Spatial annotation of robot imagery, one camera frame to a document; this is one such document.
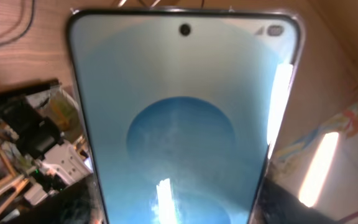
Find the blue screen smartphone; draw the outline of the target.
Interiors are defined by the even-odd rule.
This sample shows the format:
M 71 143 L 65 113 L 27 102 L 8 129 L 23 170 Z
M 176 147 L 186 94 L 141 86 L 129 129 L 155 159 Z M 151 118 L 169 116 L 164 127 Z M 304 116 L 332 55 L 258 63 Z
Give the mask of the blue screen smartphone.
M 248 223 L 303 44 L 286 11 L 84 9 L 65 26 L 108 223 Z

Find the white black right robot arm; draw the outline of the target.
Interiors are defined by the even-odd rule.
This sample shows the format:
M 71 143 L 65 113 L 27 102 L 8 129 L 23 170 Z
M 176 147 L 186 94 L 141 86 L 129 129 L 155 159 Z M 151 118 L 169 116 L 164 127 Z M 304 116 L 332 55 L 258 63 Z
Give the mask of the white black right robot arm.
M 0 88 L 0 223 L 96 223 L 70 131 L 78 114 L 58 80 Z

